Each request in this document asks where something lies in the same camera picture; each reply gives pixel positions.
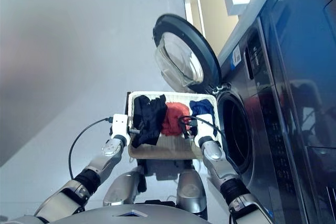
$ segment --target cable connector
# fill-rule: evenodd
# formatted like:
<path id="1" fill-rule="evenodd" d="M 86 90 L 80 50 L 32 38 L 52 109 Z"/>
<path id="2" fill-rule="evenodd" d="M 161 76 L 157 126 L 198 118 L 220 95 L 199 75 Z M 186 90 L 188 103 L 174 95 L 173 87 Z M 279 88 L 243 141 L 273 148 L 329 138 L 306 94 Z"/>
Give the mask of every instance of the cable connector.
<path id="1" fill-rule="evenodd" d="M 109 118 L 105 118 L 105 121 L 107 121 L 109 123 L 113 123 L 113 117 L 110 116 Z"/>

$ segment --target black cable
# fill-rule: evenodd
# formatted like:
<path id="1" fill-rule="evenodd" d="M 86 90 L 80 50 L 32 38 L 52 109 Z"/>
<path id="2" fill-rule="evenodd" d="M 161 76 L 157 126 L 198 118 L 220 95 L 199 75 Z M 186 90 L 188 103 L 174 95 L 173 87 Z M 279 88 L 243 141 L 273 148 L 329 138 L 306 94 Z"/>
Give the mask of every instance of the black cable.
<path id="1" fill-rule="evenodd" d="M 182 117 L 178 118 L 178 120 L 179 120 L 178 122 L 179 122 L 180 125 L 181 124 L 188 125 L 188 123 L 185 123 L 183 121 L 183 119 L 185 119 L 185 118 L 196 119 L 196 120 L 199 120 L 199 121 L 209 125 L 211 128 L 215 129 L 224 138 L 224 140 L 226 140 L 225 134 L 218 127 L 216 127 L 214 124 L 209 123 L 208 121 L 205 121 L 204 119 L 198 118 L 198 117 L 193 116 L 193 115 L 185 115 L 185 116 L 182 116 Z M 228 153 L 226 153 L 224 148 L 223 148 L 223 151 L 225 153 L 226 159 L 230 162 L 230 164 L 233 166 L 234 170 L 236 170 L 238 175 L 241 176 L 240 170 L 239 170 L 238 166 L 236 165 L 236 163 L 231 159 L 231 157 L 228 155 Z"/>
<path id="2" fill-rule="evenodd" d="M 71 179 L 73 179 L 73 174 L 72 174 L 72 169 L 71 169 L 71 154 L 72 154 L 72 149 L 73 147 L 75 146 L 77 140 L 80 138 L 80 136 L 82 136 L 82 134 L 89 128 L 91 128 L 92 126 L 94 126 L 95 124 L 97 123 L 100 123 L 100 122 L 103 122 L 103 121 L 107 121 L 107 122 L 110 122 L 112 123 L 113 121 L 113 118 L 112 117 L 109 117 L 109 118 L 104 118 L 104 119 L 100 119 L 92 124 L 90 124 L 89 126 L 87 126 L 84 130 L 82 130 L 81 133 L 78 134 L 78 136 L 76 137 L 76 139 L 74 140 L 74 142 L 72 143 L 71 145 L 71 148 L 70 148 L 70 151 L 69 151 L 69 156 L 68 156 L 68 165 L 69 165 L 69 173 L 70 173 L 70 177 Z"/>

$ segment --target sticker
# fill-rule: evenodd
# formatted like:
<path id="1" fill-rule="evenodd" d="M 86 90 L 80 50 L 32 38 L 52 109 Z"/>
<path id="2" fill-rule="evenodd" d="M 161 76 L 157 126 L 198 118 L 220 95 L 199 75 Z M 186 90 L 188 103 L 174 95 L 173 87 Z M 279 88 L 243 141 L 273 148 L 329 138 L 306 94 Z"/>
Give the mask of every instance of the sticker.
<path id="1" fill-rule="evenodd" d="M 240 49 L 239 45 L 236 46 L 235 50 L 233 50 L 233 55 L 232 55 L 232 63 L 236 67 L 240 62 L 241 62 L 241 55 L 240 55 Z"/>

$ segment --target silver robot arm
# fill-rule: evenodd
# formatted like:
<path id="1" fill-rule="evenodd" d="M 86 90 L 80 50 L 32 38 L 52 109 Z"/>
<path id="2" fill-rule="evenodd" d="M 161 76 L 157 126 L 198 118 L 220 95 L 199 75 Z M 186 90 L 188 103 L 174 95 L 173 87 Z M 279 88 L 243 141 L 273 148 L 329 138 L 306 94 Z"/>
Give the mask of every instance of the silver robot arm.
<path id="1" fill-rule="evenodd" d="M 212 124 L 212 117 L 209 114 L 197 117 Z M 195 144 L 202 150 L 203 162 L 209 171 L 211 182 L 223 195 L 233 223 L 272 224 L 265 209 L 246 188 L 227 160 L 223 149 L 214 141 L 213 128 L 197 120 L 197 132 Z"/>
<path id="2" fill-rule="evenodd" d="M 89 198 L 110 176 L 113 168 L 121 160 L 124 147 L 129 144 L 127 122 L 127 115 L 115 114 L 111 139 L 105 143 L 101 154 L 95 157 L 74 179 L 68 181 L 46 199 L 34 216 L 23 216 L 8 223 L 49 223 L 84 211 Z"/>

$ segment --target washing machine door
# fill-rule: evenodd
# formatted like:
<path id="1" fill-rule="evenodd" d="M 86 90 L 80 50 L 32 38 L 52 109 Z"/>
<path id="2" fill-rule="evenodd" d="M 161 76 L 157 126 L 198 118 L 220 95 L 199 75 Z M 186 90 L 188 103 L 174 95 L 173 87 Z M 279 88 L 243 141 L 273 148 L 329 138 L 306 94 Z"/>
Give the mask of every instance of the washing machine door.
<path id="1" fill-rule="evenodd" d="M 177 92 L 212 93 L 221 68 L 209 43 L 188 21 L 164 14 L 156 21 L 155 60 L 166 82 Z"/>

